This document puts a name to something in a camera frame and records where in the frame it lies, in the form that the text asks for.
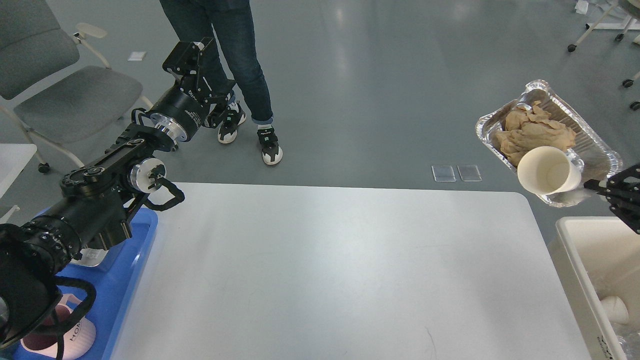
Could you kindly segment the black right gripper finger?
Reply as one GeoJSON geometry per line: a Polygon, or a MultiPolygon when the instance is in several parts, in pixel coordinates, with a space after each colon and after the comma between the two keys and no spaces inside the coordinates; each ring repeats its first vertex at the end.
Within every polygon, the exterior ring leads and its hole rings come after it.
{"type": "Polygon", "coordinates": [[[603,196],[610,211],[637,234],[640,233],[639,175],[637,163],[603,182],[592,178],[583,184],[586,190],[603,196]]]}

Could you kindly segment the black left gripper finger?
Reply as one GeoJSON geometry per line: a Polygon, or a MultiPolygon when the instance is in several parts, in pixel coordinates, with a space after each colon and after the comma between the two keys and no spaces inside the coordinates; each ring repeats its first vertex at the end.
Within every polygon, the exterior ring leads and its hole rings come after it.
{"type": "Polygon", "coordinates": [[[204,37],[201,41],[179,41],[163,61],[163,71],[173,75],[183,91],[194,94],[212,94],[213,89],[204,75],[204,55],[213,41],[204,37]]]}
{"type": "Polygon", "coordinates": [[[237,111],[230,107],[234,101],[233,88],[236,85],[236,81],[233,79],[227,79],[218,92],[214,92],[214,89],[206,83],[208,89],[204,90],[205,100],[208,100],[208,104],[212,106],[210,113],[202,121],[202,126],[205,128],[215,129],[219,125],[223,128],[238,127],[238,114],[237,111]]]}

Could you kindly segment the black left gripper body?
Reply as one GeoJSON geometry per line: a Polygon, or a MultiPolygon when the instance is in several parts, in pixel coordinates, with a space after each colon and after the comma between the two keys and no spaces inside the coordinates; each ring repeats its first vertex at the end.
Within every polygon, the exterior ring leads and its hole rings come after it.
{"type": "Polygon", "coordinates": [[[154,128],[164,132],[174,142],[189,142],[210,114],[211,104],[201,104],[192,92],[185,93],[179,85],[164,92],[149,110],[154,128]]]}

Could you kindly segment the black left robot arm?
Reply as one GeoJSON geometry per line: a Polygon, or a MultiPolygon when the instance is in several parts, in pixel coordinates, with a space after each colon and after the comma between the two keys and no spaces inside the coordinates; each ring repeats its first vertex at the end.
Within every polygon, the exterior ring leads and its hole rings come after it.
{"type": "Polygon", "coordinates": [[[226,80],[215,92],[204,75],[204,56],[213,38],[180,41],[162,65],[173,86],[144,116],[121,133],[105,154],[67,173],[60,182],[62,199],[22,226],[1,226],[1,348],[27,335],[54,337],[63,358],[63,335],[92,309],[97,291],[89,281],[61,276],[83,249],[108,250],[132,237],[130,223],[141,207],[165,211],[185,200],[167,180],[166,168],[154,156],[188,142],[208,119],[213,105],[223,104],[235,85],[226,80]]]}

